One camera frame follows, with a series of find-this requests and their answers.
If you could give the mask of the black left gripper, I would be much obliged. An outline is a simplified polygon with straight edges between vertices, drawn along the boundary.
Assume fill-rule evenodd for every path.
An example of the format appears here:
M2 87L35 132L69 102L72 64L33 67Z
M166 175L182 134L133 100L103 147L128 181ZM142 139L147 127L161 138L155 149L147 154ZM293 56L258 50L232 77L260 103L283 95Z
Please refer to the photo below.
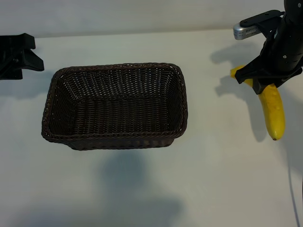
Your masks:
M31 50L36 48L35 38L29 34L0 37L0 79L20 80L22 69L44 70L44 62Z

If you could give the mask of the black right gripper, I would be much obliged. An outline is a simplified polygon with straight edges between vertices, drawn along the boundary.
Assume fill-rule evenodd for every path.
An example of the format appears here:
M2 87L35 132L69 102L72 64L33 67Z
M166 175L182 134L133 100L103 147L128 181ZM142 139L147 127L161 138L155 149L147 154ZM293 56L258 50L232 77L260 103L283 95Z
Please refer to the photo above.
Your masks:
M258 60L236 71L239 84L252 79L257 95L270 84L279 87L303 69L303 24L292 21L266 21L258 24L266 41Z

